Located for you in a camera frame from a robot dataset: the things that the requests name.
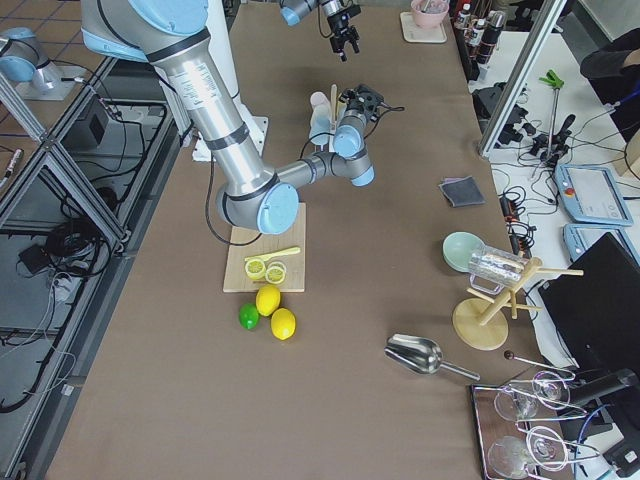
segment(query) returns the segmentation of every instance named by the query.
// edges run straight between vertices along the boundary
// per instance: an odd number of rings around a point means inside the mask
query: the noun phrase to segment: metal ice scoop
[[[387,340],[384,353],[416,373],[430,375],[442,367],[476,382],[480,380],[480,375],[477,373],[445,362],[438,344],[428,338],[396,333]]]

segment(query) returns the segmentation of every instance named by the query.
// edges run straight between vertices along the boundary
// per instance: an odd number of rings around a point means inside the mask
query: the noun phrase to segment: gray cloth
[[[482,192],[478,188],[473,177],[448,178],[440,185],[440,190],[444,194],[452,207],[464,207],[467,205],[482,205],[485,203]]]

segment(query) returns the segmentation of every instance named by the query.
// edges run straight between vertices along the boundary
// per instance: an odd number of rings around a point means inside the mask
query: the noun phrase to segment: stainless steel scoop handle
[[[466,368],[459,367],[458,365],[454,365],[453,363],[443,361],[440,364],[440,367],[455,373],[459,373],[460,375],[464,375],[465,377],[475,380],[476,382],[480,381],[479,374],[477,374],[476,372],[472,372],[471,370],[467,370]]]

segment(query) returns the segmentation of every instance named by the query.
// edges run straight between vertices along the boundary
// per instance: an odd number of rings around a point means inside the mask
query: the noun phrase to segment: lemon slice
[[[280,285],[287,275],[287,267],[282,262],[271,262],[264,274],[264,279],[273,285]]]
[[[244,264],[244,271],[251,280],[260,280],[264,277],[267,267],[259,258],[252,258]]]

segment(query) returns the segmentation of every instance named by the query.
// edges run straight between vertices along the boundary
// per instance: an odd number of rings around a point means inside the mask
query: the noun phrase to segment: round wooden base
[[[504,344],[509,325],[502,312],[496,313],[484,327],[478,318],[490,305],[481,298],[469,298],[460,302],[453,311],[453,327],[464,343],[478,350],[495,350]]]

